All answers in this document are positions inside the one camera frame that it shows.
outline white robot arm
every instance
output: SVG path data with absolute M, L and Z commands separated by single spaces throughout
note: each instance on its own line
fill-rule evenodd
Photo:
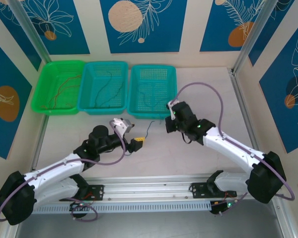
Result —
M 143 141 L 132 139 L 128 143 L 124 138 L 134 126 L 128 120 L 114 119 L 112 125 L 114 134 L 109 135 L 108 128 L 103 125 L 96 126 L 88 140 L 52 165 L 24 175 L 19 171 L 12 173 L 0 190 L 0 207 L 16 188 L 26 181 L 28 183 L 2 209 L 9 223 L 16 225 L 24 221 L 39 206 L 64 198 L 85 197 L 88 183 L 79 174 L 99 163 L 101 153 L 111 152 L 117 147 L 123 147 L 129 153 L 142 148 Z
M 191 141 L 208 146 L 237 163 L 244 174 L 216 171 L 208 180 L 210 191 L 228 190 L 249 192 L 256 200 L 268 203 L 282 187 L 283 182 L 264 163 L 269 164 L 285 181 L 286 176 L 277 154 L 264 154 L 254 150 L 239 141 L 229 137 L 214 123 L 202 119 L 198 120 L 189 105 L 178 100 L 168 103 L 171 116 L 165 119 L 168 133 L 180 131 Z

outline cable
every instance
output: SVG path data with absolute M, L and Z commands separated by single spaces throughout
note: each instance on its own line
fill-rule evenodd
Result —
M 235 206 L 237 206 L 237 205 L 241 202 L 241 200 L 243 200 L 243 198 L 246 197 L 247 194 L 248 194 L 248 192 L 244 193 L 243 196 L 241 196 L 241 198 L 238 199 L 236 203 L 234 203 L 234 204 L 233 204 L 230 208 L 228 208 L 226 211 L 223 211 L 223 212 L 218 213 L 217 216 L 219 216 L 219 215 L 222 216 L 223 214 L 225 214 L 225 213 L 229 212 L 230 210 L 232 210 L 232 208 L 235 207 Z M 213 205 L 211 205 L 211 206 L 221 205 L 221 204 L 223 204 L 223 203 L 226 203 L 226 201 L 220 202 L 220 203 L 218 203 L 218 204 L 213 204 Z
M 124 156 L 125 156 L 125 153 L 126 153 L 126 146 L 125 146 L 125 143 L 124 143 L 124 140 L 123 140 L 123 138 L 120 136 L 120 134 L 119 134 L 119 132 L 116 130 L 116 128 L 115 128 L 115 126 L 114 126 L 114 124 L 113 124 L 113 120 L 111 120 L 110 122 L 109 122 L 109 124 L 110 124 L 110 126 L 111 126 L 111 128 L 114 130 L 114 132 L 117 134 L 117 136 L 118 136 L 118 138 L 120 139 L 120 141 L 121 141 L 121 143 L 122 143 L 122 147 L 123 147 L 123 154 L 121 155 L 121 157 L 118 159 L 118 160 L 116 160 L 116 161 L 114 161 L 114 162 L 111 162 L 111 163 L 101 163 L 101 162 L 95 162 L 95 161 L 92 161 L 92 160 L 89 160 L 89 159 L 72 159 L 72 160 L 68 160 L 68 161 L 66 161 L 66 163 L 72 163 L 72 162 L 76 162 L 76 161 L 82 161 L 82 162 L 89 162 L 89 163 L 92 163 L 92 164 L 96 164 L 96 165 L 114 165 L 114 164 L 117 164 L 118 162 L 120 162 L 123 158 L 124 158 Z M 44 170 L 44 171 L 42 171 L 42 172 L 39 172 L 37 175 L 36 175 L 36 178 L 37 177 L 39 177 L 39 176 L 41 176 L 41 175 L 43 175 L 43 174 L 45 174 L 45 173 L 47 173 L 47 172 L 49 172 L 49 171 L 51 171 L 51 170 L 53 170 L 53 169 L 55 169 L 55 168 L 58 168 L 58 167 L 60 167 L 60 166 L 62 166 L 62 165 L 64 165 L 64 162 L 60 162 L 59 164 L 56 164 L 56 165 L 54 165 L 54 166 L 51 166 L 51 167 L 49 167 L 48 169 L 46 169 L 46 170 Z M 25 181 L 25 182 L 23 182 L 19 187 L 17 187 L 7 198 L 6 198 L 6 200 L 2 203 L 2 205 L 0 206 L 0 214 L 1 214 L 1 212 L 2 212 L 2 210 L 3 210 L 3 208 L 5 207 L 5 205 L 10 201 L 10 199 L 17 193 L 17 192 L 19 192 L 24 186 L 26 186 L 29 182 L 31 182 L 31 181 L 33 181 L 33 180 L 35 180 L 35 177 L 31 177 L 31 178 L 29 178 L 27 181 Z M 0 222 L 4 222 L 4 221 L 6 221 L 6 218 L 5 219 L 1 219 L 0 218 Z
M 151 126 L 151 124 L 152 124 L 153 122 L 155 122 L 155 121 L 153 120 L 152 122 L 150 122 L 150 124 L 149 124 L 149 126 L 148 126 L 148 128 L 147 128 L 147 134 L 146 134 L 146 136 L 145 136 L 145 139 L 147 139 L 147 137 L 148 137 L 149 128 L 150 128 L 150 126 Z
M 184 138 L 184 134 L 181 133 L 181 135 L 182 135 L 182 140 L 183 140 L 186 144 L 191 144 L 192 140 L 190 140 L 189 142 L 187 142 L 187 141 L 185 140 L 185 138 Z
M 93 222 L 93 221 L 96 221 L 97 220 L 98 213 L 97 213 L 97 211 L 90 204 L 88 204 L 86 202 L 83 202 L 83 201 L 80 201 L 80 200 L 75 199 L 75 198 L 71 198 L 71 197 L 68 197 L 66 199 L 71 200 L 71 201 L 74 201 L 74 202 L 81 203 L 81 204 L 83 204 L 84 207 L 88 207 L 90 210 L 92 210 L 95 213 L 95 217 L 93 219 L 88 219 L 88 220 L 78 219 L 78 218 L 74 217 L 74 211 L 77 210 L 78 208 L 81 208 L 81 206 L 78 205 L 75 208 L 73 208 L 72 211 L 71 211 L 71 216 L 73 217 L 73 219 L 75 221 L 78 221 L 78 222 Z
M 123 83 L 121 84 L 121 86 L 120 86 L 120 88 L 118 89 L 117 93 L 116 93 L 113 97 L 111 97 L 111 98 L 108 99 L 107 101 L 103 102 L 103 103 L 100 104 L 98 107 L 100 108 L 100 107 L 103 106 L 105 103 L 108 103 L 108 102 L 110 102 L 111 100 L 113 100 L 114 98 L 116 98 L 116 97 L 118 96 L 118 94 L 119 94 L 119 92 L 120 92 L 120 90 L 121 90 L 122 88 L 123 88 Z
M 237 148 L 241 149 L 242 151 L 244 151 L 245 153 L 247 153 L 248 155 L 251 155 L 252 152 L 248 151 L 247 149 L 243 148 L 242 146 L 236 144 L 234 141 L 231 141 L 230 139 L 224 137 L 223 132 L 221 130 L 221 124 L 222 124 L 222 118 L 223 118 L 223 111 L 224 111 L 224 104 L 223 104 L 223 99 L 221 97 L 221 95 L 219 94 L 219 92 L 210 84 L 204 83 L 204 82 L 194 82 L 194 83 L 189 83 L 185 86 L 183 86 L 180 91 L 177 93 L 177 95 L 175 96 L 175 98 L 171 101 L 171 104 L 179 97 L 180 93 L 186 89 L 189 86 L 192 85 L 203 85 L 203 86 L 207 86 L 208 88 L 212 89 L 216 95 L 218 96 L 219 100 L 220 100 L 220 104 L 221 104 L 221 111 L 220 111 L 220 118 L 219 118 L 219 134 L 221 135 L 221 137 L 226 140 L 227 142 L 231 143 L 232 145 L 236 146 Z M 292 190 L 292 188 L 289 186 L 289 184 L 283 179 L 283 177 L 281 177 L 281 175 L 273 168 L 271 167 L 267 162 L 265 162 L 264 160 L 262 160 L 261 158 L 259 158 L 257 155 L 254 155 L 254 158 L 257 159 L 258 161 L 260 161 L 261 163 L 263 163 L 271 172 L 274 173 L 274 175 L 276 175 L 276 177 L 285 185 L 285 187 L 287 188 L 287 190 L 289 191 L 291 197 L 286 197 L 283 194 L 275 194 L 275 196 L 277 197 L 281 197 L 283 199 L 289 200 L 289 201 L 294 201 L 295 199 L 295 194 Z
M 146 136 L 145 136 L 145 139 L 148 137 L 149 128 L 150 128 L 150 126 L 151 126 L 151 124 L 152 124 L 153 122 L 155 122 L 155 121 L 154 121 L 154 120 L 151 121 L 150 124 L 149 124 L 149 126 L 148 126 L 148 128 L 147 128 L 147 134 L 146 134 Z
M 110 83 L 110 81 L 113 79 L 113 74 L 111 72 L 107 72 L 107 73 L 110 73 L 110 79 L 107 81 L 107 83 L 105 83 L 105 85 L 103 87 L 101 87 L 101 89 L 99 89 L 96 97 L 95 97 L 95 107 L 97 107 L 97 98 L 100 94 L 100 92 Z

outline metal frame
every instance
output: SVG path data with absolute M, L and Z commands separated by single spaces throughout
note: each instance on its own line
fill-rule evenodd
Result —
M 242 46 L 242 49 L 240 50 L 240 53 L 236 59 L 232 71 L 233 75 L 236 75 L 237 72 L 242 68 L 243 64 L 245 63 L 245 60 L 247 59 L 251 49 L 253 48 L 259 34 L 263 30 L 277 2 L 278 0 L 267 0 L 264 3 L 263 8 L 261 9 L 260 13 L 258 14 L 258 17 L 255 20 L 252 30 L 246 38 L 245 43 Z
M 278 0 L 266 1 L 262 11 L 257 17 L 256 24 L 254 25 L 249 37 L 246 39 L 244 46 L 238 56 L 233 70 L 229 70 L 233 88 L 237 100 L 239 102 L 242 115 L 248 130 L 250 140 L 255 149 L 258 149 L 258 143 L 256 141 L 255 133 L 252 128 L 251 120 L 248 116 L 248 112 L 244 103 L 244 99 L 238 85 L 238 81 L 235 78 L 236 73 L 242 67 L 242 64 L 247 59 L 248 54 L 253 47 L 255 41 L 258 38 L 262 28 L 264 27 L 270 12 L 276 5 Z M 37 34 L 30 19 L 28 18 L 25 10 L 18 0 L 7 0 L 9 6 L 19 21 L 23 30 L 27 34 L 31 43 L 35 47 L 36 51 L 45 63 L 51 61 L 47 49 L 45 48 L 41 38 Z M 45 130 L 48 124 L 48 116 L 45 116 L 42 129 L 39 135 L 38 144 L 35 150 L 32 169 L 36 168 L 40 150 L 42 147 Z M 189 203 L 193 201 L 192 193 L 188 190 L 192 182 L 204 182 L 210 175 L 202 176 L 175 176 L 175 177 L 140 177 L 140 178 L 91 178 L 87 179 L 90 184 L 104 184 L 106 185 L 106 192 L 104 194 L 104 203 L 145 203 L 145 202 L 184 202 Z M 247 196 L 245 199 L 252 199 L 251 196 Z M 210 201 L 212 199 L 199 199 L 198 201 Z M 296 229 L 293 218 L 289 216 L 288 205 L 285 204 L 280 198 L 273 199 L 273 205 L 278 217 L 284 237 L 297 238 L 298 230 Z M 17 232 L 18 226 L 10 226 L 7 223 L 2 226 L 1 236 L 2 238 L 14 238 Z

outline painted wall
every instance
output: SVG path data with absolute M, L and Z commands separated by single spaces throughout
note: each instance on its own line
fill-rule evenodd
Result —
M 298 225 L 297 53 L 298 0 L 295 0 L 256 64 L 252 66 L 247 60 L 237 78 L 261 150 L 272 150 L 281 158 L 287 181 L 296 195 L 295 202 L 287 203 Z
M 151 0 L 150 7 L 148 2 L 74 0 L 90 54 L 52 55 L 52 60 L 233 66 L 238 51 L 200 52 L 214 0 Z
M 292 1 L 278 1 L 272 13 L 274 27 Z M 265 1 L 22 0 L 20 3 L 52 60 L 232 67 Z M 17 34 L 20 26 L 3 0 L 0 18 L 21 48 L 28 51 L 24 47 L 26 39 Z
M 0 188 L 12 172 L 25 173 L 30 169 L 43 119 L 30 108 L 38 76 L 39 72 L 0 20 L 0 87 L 5 86 L 0 90 L 0 144 L 6 143 L 5 149 L 0 150 Z M 1 107 L 15 114 L 5 114 Z

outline basket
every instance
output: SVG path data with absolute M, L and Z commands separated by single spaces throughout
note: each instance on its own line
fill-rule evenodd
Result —
M 127 107 L 128 65 L 122 61 L 85 65 L 77 108 L 90 115 L 121 114 Z
M 164 119 L 166 104 L 177 93 L 176 70 L 166 65 L 136 65 L 131 70 L 129 114 L 139 119 Z
M 54 61 L 41 72 L 32 99 L 32 110 L 46 115 L 78 113 L 77 100 L 85 62 Z

